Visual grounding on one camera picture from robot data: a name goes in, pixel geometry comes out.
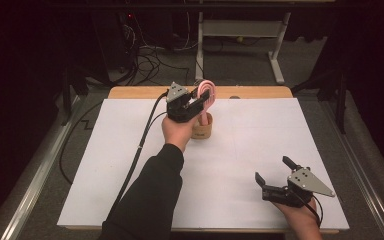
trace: metal stand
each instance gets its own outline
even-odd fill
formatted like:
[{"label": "metal stand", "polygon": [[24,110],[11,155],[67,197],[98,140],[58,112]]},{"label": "metal stand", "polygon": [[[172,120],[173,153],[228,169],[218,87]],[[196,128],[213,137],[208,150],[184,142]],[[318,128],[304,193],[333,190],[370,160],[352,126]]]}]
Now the metal stand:
[{"label": "metal stand", "polygon": [[71,93],[70,93],[70,83],[68,80],[68,68],[65,69],[62,77],[62,101],[64,108],[64,118],[61,125],[65,126],[68,123],[68,120],[71,117]]},{"label": "metal stand", "polygon": [[268,52],[276,82],[284,85],[285,80],[280,70],[277,56],[282,46],[286,28],[291,13],[285,13],[283,21],[232,21],[232,20],[204,20],[203,13],[199,13],[198,22],[198,51],[196,55],[195,79],[204,79],[204,53],[202,41],[204,36],[242,36],[242,37],[276,37],[274,51]]},{"label": "metal stand", "polygon": [[342,134],[345,134],[344,114],[346,99],[346,78],[344,72],[339,68],[326,70],[318,76],[313,76],[309,80],[291,88],[292,94],[295,94],[306,88],[313,88],[315,85],[321,84],[317,93],[319,101],[327,101],[332,99],[337,91],[335,121]]}]

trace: black sleeve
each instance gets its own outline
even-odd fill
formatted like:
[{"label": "black sleeve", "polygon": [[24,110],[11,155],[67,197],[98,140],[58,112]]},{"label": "black sleeve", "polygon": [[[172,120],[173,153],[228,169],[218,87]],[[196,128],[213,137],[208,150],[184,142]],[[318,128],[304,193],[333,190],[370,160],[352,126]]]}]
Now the black sleeve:
[{"label": "black sleeve", "polygon": [[103,222],[99,240],[169,239],[183,162],[182,151],[171,144],[148,159],[111,218]]}]

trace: wrist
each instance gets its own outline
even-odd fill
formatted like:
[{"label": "wrist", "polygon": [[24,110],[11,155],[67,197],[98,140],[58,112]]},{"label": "wrist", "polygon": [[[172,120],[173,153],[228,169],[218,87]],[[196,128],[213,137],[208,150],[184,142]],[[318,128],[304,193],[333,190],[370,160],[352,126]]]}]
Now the wrist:
[{"label": "wrist", "polygon": [[182,144],[181,142],[175,141],[175,140],[166,140],[165,144],[171,144],[176,146],[180,151],[182,151],[182,153],[185,152],[185,149],[186,149],[185,144]]},{"label": "wrist", "polygon": [[322,239],[319,226],[314,220],[309,221],[288,221],[298,239],[319,240]]}]

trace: dark background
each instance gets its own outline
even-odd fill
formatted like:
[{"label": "dark background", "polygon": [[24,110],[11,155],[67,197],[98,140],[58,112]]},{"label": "dark background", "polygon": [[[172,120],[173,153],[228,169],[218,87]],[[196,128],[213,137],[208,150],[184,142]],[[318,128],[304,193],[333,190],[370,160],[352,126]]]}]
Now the dark background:
[{"label": "dark background", "polygon": [[[314,74],[338,66],[346,73],[348,89],[384,156],[384,1],[373,4],[367,11],[344,15],[292,14],[285,39],[304,36],[312,41],[331,36]],[[116,14],[55,14],[40,1],[0,1],[0,205],[55,120],[54,102],[64,76],[85,94],[85,76],[111,85],[108,68],[129,66],[119,18]],[[185,21],[179,18],[184,14],[137,15],[149,40],[167,49],[173,47],[173,33],[187,34]],[[196,18],[191,14],[191,22],[196,23]],[[196,25],[191,30],[196,32]]]}]

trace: wooden table edge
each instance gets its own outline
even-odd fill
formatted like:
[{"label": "wooden table edge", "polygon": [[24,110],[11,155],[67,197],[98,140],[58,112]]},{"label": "wooden table edge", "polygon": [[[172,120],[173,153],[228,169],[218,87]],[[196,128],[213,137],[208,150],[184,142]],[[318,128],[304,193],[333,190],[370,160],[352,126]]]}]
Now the wooden table edge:
[{"label": "wooden table edge", "polygon": [[[64,226],[69,230],[102,230],[101,226]],[[243,229],[243,228],[172,228],[172,232],[211,232],[211,233],[267,233],[267,234],[284,234],[292,232],[291,229]],[[337,229],[320,229],[322,234],[338,234]]]},{"label": "wooden table edge", "polygon": [[[108,99],[157,98],[169,86],[118,86],[110,90]],[[192,91],[195,86],[187,86]],[[216,86],[216,98],[292,98],[292,92],[285,86]]]}]

